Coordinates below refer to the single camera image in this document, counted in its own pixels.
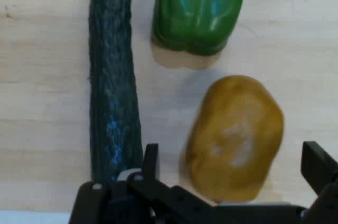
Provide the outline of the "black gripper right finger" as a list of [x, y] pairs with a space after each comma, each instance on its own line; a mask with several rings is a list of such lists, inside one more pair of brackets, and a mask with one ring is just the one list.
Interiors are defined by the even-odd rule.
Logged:
[[337, 223], [337, 161], [315, 141], [304, 142], [301, 174], [317, 195], [302, 223]]

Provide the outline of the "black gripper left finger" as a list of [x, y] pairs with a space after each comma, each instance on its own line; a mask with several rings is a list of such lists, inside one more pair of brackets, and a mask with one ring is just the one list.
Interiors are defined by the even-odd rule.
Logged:
[[219, 223], [215, 208], [158, 179], [158, 144], [146, 146], [143, 167], [115, 185], [87, 182], [70, 223]]

